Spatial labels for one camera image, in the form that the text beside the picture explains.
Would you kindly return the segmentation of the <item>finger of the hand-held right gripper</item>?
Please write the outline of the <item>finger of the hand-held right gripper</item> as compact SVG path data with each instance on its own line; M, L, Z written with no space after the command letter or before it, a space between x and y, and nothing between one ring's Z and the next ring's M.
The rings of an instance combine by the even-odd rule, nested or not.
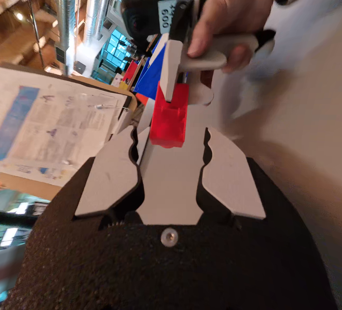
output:
M213 91L200 80L200 71L188 73L188 105L209 106L213 101Z
M171 102L173 98L182 51L183 43L181 41L169 39L166 42L159 81L166 102Z

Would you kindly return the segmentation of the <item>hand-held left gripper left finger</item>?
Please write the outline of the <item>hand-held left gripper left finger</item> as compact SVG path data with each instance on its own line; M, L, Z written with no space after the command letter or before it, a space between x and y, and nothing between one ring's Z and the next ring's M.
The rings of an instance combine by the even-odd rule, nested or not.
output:
M97 153L83 189L75 218L98 215L124 219L135 212L145 199L138 165L138 134L129 125Z

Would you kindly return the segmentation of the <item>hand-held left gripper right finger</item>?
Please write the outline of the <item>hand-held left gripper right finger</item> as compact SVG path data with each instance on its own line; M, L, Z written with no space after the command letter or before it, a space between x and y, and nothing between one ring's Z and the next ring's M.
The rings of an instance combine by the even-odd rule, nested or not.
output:
M196 192L203 213L214 221L235 216L264 220L266 212L242 150L214 128L206 128L203 145Z

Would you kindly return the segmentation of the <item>blue plastic bin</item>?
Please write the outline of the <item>blue plastic bin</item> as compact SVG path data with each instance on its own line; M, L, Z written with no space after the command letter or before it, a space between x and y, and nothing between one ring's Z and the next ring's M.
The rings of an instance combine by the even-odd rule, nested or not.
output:
M146 64L138 78L133 90L135 93L155 100L161 77L165 45L168 39L168 33L161 35L159 41L152 50L152 56L147 59Z

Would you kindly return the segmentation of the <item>red toy brick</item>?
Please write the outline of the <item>red toy brick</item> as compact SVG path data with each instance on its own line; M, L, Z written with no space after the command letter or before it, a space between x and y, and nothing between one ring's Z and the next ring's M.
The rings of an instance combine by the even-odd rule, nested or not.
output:
M158 85L149 140L163 148L181 148L185 141L189 85L177 83L172 101L165 101Z

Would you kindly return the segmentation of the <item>grey desk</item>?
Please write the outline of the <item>grey desk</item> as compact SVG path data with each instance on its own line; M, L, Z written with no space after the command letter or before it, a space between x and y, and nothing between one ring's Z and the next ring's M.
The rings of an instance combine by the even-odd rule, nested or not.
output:
M185 182L199 172L213 125L271 177L309 228L341 309L341 5L274 6L272 53L240 73L214 73L209 107L188 115L181 149L148 145L157 177L169 166Z

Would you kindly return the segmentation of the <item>person's right hand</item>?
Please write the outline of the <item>person's right hand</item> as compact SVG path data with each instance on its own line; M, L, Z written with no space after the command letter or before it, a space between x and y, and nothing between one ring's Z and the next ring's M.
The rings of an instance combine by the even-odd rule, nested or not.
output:
M197 22L188 56L195 58L211 46L214 35L262 30L274 0L207 0Z

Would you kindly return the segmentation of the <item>wooden document stand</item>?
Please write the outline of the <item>wooden document stand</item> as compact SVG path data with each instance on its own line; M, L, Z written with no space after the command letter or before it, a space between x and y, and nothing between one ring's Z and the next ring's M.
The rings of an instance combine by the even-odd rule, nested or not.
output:
M81 75L74 75L72 74L71 77L65 77L65 76L58 76L54 75L52 73L45 72L43 70L37 70L26 66L21 65L14 65L10 63L1 63L1 68L3 69L10 69L17 72L25 72L25 73L31 73L31 74L39 74L44 75L47 77L56 77L61 80L69 81L74 84L80 84L84 86L88 86L95 89L100 89L103 91L107 91L110 93L117 93L117 94L124 94L131 97L131 101L129 103L129 109L131 111L131 115L125 115L124 116L124 125L127 127L128 125L137 125L138 122L134 122L133 118L135 115L137 115L136 109L138 108L138 100L136 96L133 95L133 93L122 90L120 88L106 85L102 82L96 81L91 78L87 78ZM1 191L2 190L15 190L20 193L27 193L36 197L41 197L43 199L47 199L49 201L53 200L53 198L57 195L57 193L61 190L62 187L58 187L55 185L51 185L45 182L39 182L35 180L30 180L27 178L22 178L15 175L10 175L6 173L1 173Z

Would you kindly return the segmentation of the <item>exercise sheet with blue banner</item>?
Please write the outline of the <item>exercise sheet with blue banner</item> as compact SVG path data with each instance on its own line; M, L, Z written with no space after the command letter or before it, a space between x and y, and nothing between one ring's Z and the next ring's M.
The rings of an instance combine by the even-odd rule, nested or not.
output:
M125 101L80 88L5 85L1 162L78 166L103 146Z

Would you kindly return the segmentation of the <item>white instruction sheet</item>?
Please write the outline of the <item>white instruction sheet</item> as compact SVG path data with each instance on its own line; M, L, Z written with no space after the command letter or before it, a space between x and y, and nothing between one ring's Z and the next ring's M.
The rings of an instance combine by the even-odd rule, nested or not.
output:
M129 103L57 75L1 68L1 172L64 186L107 142Z

